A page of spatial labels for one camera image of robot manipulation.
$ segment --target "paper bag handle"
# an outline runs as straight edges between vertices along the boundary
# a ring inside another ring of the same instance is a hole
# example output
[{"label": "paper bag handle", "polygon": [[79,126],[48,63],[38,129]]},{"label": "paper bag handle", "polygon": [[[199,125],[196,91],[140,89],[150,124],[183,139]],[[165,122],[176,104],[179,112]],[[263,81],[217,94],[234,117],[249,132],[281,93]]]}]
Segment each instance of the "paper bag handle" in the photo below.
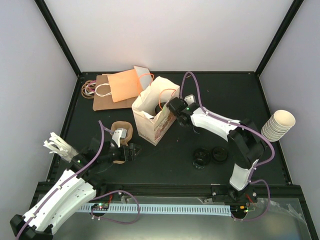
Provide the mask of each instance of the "paper bag handle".
[{"label": "paper bag handle", "polygon": [[139,84],[141,84],[141,83],[140,83],[140,78],[143,77],[143,76],[147,76],[147,75],[151,75],[151,76],[152,76],[152,80],[151,80],[149,86],[150,86],[150,85],[152,84],[152,82],[154,81],[154,78],[155,78],[155,75],[154,75],[154,74],[152,74],[152,73],[144,73],[144,74],[142,74],[142,75],[138,78],[138,81],[136,82],[136,87],[138,88],[138,91],[139,91]]},{"label": "paper bag handle", "polygon": [[93,99],[96,89],[96,80],[88,80],[81,87],[81,95],[85,99]]},{"label": "paper bag handle", "polygon": [[160,98],[161,98],[161,94],[162,94],[164,91],[166,91],[166,90],[173,90],[173,93],[171,94],[171,97],[172,97],[172,95],[177,91],[177,89],[167,88],[167,89],[164,89],[164,90],[162,90],[162,91],[160,92],[160,94],[159,94],[159,107],[160,107],[161,110],[162,110],[162,107],[161,107],[161,103],[160,103]]}]

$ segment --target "brown paper bag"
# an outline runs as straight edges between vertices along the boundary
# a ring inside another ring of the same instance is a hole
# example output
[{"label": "brown paper bag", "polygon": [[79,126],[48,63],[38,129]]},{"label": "brown paper bag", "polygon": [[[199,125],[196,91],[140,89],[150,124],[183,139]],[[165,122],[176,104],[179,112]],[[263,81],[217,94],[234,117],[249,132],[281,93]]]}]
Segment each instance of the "brown paper bag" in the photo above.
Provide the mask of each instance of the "brown paper bag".
[{"label": "brown paper bag", "polygon": [[140,137],[155,146],[158,144],[176,118],[167,108],[167,104],[157,115],[155,108],[159,102],[167,103],[170,99],[179,97],[179,91],[179,85],[159,76],[140,93],[132,104],[133,116]]},{"label": "brown paper bag", "polygon": [[[96,76],[96,86],[108,83],[108,75],[98,75]],[[111,89],[109,85],[103,85],[99,88],[100,94],[110,93]],[[108,110],[108,109],[128,109],[131,108],[132,103],[136,100],[136,97],[129,98],[127,100],[113,102],[112,96],[98,96],[94,94],[93,99],[93,110]]]}]

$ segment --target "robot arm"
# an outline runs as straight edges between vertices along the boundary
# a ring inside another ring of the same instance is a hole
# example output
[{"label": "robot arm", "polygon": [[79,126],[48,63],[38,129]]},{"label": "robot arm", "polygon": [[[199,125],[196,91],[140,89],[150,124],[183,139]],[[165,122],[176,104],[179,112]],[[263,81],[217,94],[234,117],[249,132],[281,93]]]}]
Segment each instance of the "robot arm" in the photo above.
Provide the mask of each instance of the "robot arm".
[{"label": "robot arm", "polygon": [[[73,151],[76,155],[74,155],[71,160],[69,160],[69,152],[71,151],[62,151],[63,157],[68,157],[66,159],[66,161],[70,163],[68,169],[63,172],[57,183],[33,208],[27,211],[23,216],[15,215],[11,219],[10,224],[14,235],[17,236],[20,229],[26,224],[26,221],[31,219],[20,239],[52,240],[53,235],[58,231],[61,225],[81,206],[94,199],[96,195],[100,196],[105,194],[107,189],[104,186],[104,179],[97,174],[97,172],[101,170],[101,165],[104,163],[110,164],[114,160],[133,161],[139,153],[140,147],[133,143],[130,143],[129,146],[120,146],[120,139],[124,139],[126,134],[126,129],[117,129],[112,136],[112,140],[107,141],[106,143],[108,144],[104,144],[96,162],[78,176],[71,178],[61,187],[61,183],[74,175],[79,169],[82,169],[90,161],[92,155],[94,156],[96,154],[95,145],[100,145],[100,142],[92,141],[91,146],[80,154]],[[39,206],[48,197],[49,199],[47,202],[36,216],[34,216],[34,213]]]},{"label": "robot arm", "polygon": [[195,102],[193,95],[187,96],[184,100],[175,97],[168,102],[167,107],[177,117],[181,126],[195,126],[206,129],[229,143],[234,160],[233,173],[229,183],[237,191],[243,190],[248,185],[250,173],[259,161],[259,157],[264,153],[266,145],[252,133],[219,121],[208,116],[208,113],[228,122],[241,123],[254,130],[257,129],[255,124],[248,119],[242,122],[232,120],[207,109],[204,112]]}]

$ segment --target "white paper bag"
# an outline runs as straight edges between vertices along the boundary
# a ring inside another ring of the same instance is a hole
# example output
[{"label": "white paper bag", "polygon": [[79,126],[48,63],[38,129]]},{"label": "white paper bag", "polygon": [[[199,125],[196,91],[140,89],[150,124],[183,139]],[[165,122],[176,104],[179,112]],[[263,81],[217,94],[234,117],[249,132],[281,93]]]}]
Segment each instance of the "white paper bag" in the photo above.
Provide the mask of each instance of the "white paper bag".
[{"label": "white paper bag", "polygon": [[[133,116],[140,137],[157,145],[176,117],[167,108],[169,100],[179,97],[180,86],[158,76],[150,86],[140,93],[132,104]],[[160,102],[167,102],[162,111],[155,115]]]}]

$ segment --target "paper cup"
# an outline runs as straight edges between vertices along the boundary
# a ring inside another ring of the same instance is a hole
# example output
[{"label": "paper cup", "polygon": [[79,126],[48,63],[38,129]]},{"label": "paper cup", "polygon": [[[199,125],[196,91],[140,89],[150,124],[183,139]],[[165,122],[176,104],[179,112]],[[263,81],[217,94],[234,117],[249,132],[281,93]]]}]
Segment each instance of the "paper cup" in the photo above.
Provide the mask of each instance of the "paper cup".
[{"label": "paper cup", "polygon": [[280,135],[281,135],[281,134],[285,134],[286,132],[289,131],[289,129],[287,129],[287,130],[279,130],[279,129],[277,129],[277,127],[275,127],[274,125],[272,125],[272,123],[269,122],[269,121],[266,122],[265,127],[266,127],[267,129],[269,129],[271,132],[273,132],[273,133],[275,133],[275,134],[280,134]]},{"label": "paper cup", "polygon": [[264,132],[268,137],[271,137],[271,138],[273,138],[273,139],[281,138],[281,135],[280,135],[280,134],[273,133],[273,132],[270,131],[267,127],[264,127],[264,128],[263,128],[263,132]]},{"label": "paper cup", "polygon": [[261,134],[270,142],[281,139],[294,125],[295,117],[286,110],[276,111],[264,124]]},{"label": "paper cup", "polygon": [[272,135],[270,132],[268,132],[266,129],[263,129],[261,131],[261,133],[269,140],[273,140],[273,141],[277,141],[281,138],[281,136],[275,136],[275,135]]},{"label": "paper cup", "polygon": [[278,110],[273,114],[275,123],[283,128],[292,128],[296,124],[295,117],[286,110]]},{"label": "paper cup", "polygon": [[268,123],[270,126],[272,126],[274,129],[277,129],[278,131],[288,131],[291,127],[285,127],[278,124],[274,118],[274,115],[269,119]]},{"label": "paper cup", "polygon": [[261,131],[261,134],[269,141],[269,142],[276,142],[278,141],[279,139],[278,138],[273,138],[273,137],[270,137],[268,136],[267,133],[265,133],[263,130]]}]

